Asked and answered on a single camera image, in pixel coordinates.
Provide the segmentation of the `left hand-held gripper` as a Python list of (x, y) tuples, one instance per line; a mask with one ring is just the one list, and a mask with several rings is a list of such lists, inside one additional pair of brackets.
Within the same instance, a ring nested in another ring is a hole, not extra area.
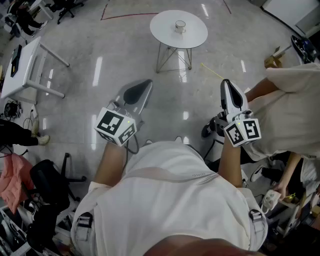
[(123, 146), (144, 124), (141, 113), (148, 105), (153, 81), (140, 79), (122, 86), (115, 100), (103, 107), (94, 129), (108, 142)]

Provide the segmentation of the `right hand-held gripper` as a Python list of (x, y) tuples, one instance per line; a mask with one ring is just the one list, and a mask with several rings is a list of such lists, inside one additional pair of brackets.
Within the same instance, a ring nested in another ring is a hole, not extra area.
[(245, 93), (229, 79), (220, 84), (221, 106), (226, 112), (216, 117), (219, 126), (231, 142), (233, 147), (241, 147), (262, 138), (259, 120), (254, 118), (253, 112), (248, 109)]

